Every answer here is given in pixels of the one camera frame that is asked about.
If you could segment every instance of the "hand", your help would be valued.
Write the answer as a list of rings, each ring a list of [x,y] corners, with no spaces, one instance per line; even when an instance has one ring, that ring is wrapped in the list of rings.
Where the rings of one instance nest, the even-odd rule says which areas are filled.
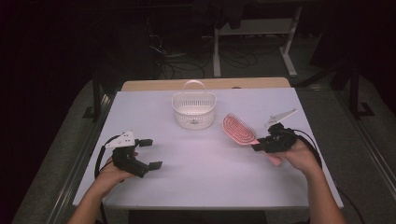
[[[90,189],[102,198],[106,197],[107,194],[124,179],[134,176],[114,166],[111,157],[107,160],[106,164],[107,166],[102,169],[99,176],[92,183]]]
[[[297,139],[296,143],[287,151],[268,154],[288,160],[294,168],[302,171],[305,175],[309,171],[320,169],[315,156],[300,139]]]

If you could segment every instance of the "person's right hand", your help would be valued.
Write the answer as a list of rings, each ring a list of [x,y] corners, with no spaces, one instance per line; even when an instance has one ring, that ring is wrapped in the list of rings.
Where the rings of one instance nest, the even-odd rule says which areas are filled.
[[[317,168],[320,169],[315,156],[309,150],[308,146],[300,139],[297,139],[296,143],[287,151],[268,154],[288,160],[292,166],[302,171],[304,174],[308,171],[316,170]]]

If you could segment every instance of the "gray floor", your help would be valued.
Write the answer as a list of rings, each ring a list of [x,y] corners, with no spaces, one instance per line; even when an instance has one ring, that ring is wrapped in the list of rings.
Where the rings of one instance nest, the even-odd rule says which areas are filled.
[[[320,71],[310,66],[309,60],[318,43],[317,37],[301,39],[297,37],[290,50],[298,76],[290,78],[277,51],[282,44],[282,37],[265,37],[263,42],[257,39],[243,39],[240,49],[233,41],[223,41],[220,46],[222,53],[221,72],[223,77],[287,77],[290,83],[298,83]],[[183,69],[174,73],[171,67],[165,67],[161,78],[174,77],[198,78],[212,77],[210,53],[196,65],[182,62],[179,59],[167,59],[170,65],[178,64]],[[308,117],[311,128],[318,141],[318,146],[326,161],[332,178],[339,188],[357,205],[365,223],[393,223],[396,219],[396,201],[384,175],[384,167],[376,162],[375,155],[382,155],[389,170],[396,171],[396,156],[393,147],[396,140],[392,136],[396,131],[395,116],[382,103],[375,87],[361,78],[360,100],[367,103],[375,112],[375,116],[355,120],[346,109],[347,90],[332,91],[329,81],[332,76],[325,77],[311,86],[298,89],[298,95]],[[30,187],[14,223],[65,223],[74,211],[71,202],[77,190],[81,174],[85,170],[89,157],[81,156],[81,150],[89,146],[87,136],[97,132],[95,123],[82,116],[85,109],[92,106],[92,84],[87,83],[71,106],[53,141],[49,153],[44,160],[34,183]],[[368,133],[379,154],[373,154],[371,141],[363,138]],[[81,161],[82,167],[76,167]],[[343,198],[348,223],[361,223],[351,204]],[[109,223],[128,223],[128,212],[107,209]],[[268,223],[293,223],[306,220],[307,210],[266,211]]]

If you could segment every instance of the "white bracket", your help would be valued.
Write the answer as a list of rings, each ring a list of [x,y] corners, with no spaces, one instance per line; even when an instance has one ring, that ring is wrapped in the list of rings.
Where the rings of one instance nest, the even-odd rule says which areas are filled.
[[[123,133],[118,138],[113,139],[105,145],[106,148],[110,147],[132,147],[134,146],[134,132],[128,131]]]
[[[281,114],[278,114],[278,115],[275,115],[275,116],[271,115],[270,119],[265,123],[265,127],[270,127],[270,126],[272,126],[274,124],[277,124],[281,120],[287,118],[288,116],[294,114],[295,112],[297,112],[297,109],[293,108],[293,110],[285,112],[285,113],[281,113]]]

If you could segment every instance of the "background table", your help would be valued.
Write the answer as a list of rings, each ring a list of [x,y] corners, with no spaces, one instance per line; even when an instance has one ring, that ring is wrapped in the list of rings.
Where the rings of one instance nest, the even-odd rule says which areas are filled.
[[[263,79],[250,79],[256,83],[260,80]],[[180,81],[179,89],[185,81]],[[104,199],[107,206],[200,210],[307,207],[307,185],[300,171],[286,161],[275,167],[262,153],[250,146],[237,145],[221,129],[224,117],[234,113],[255,129],[258,137],[264,137],[268,135],[264,123],[271,115],[296,108],[298,112],[282,124],[313,136],[295,89],[210,91],[218,99],[216,118],[201,131],[188,131],[177,125],[171,100],[179,91],[119,92],[73,204],[79,203],[93,181],[100,147],[110,137],[133,130],[135,138],[154,140],[152,147],[136,149],[137,158],[144,163],[163,161],[163,167],[144,178],[130,178],[117,185]],[[102,165],[110,156],[108,150]],[[325,162],[323,170],[337,204],[342,207]]]

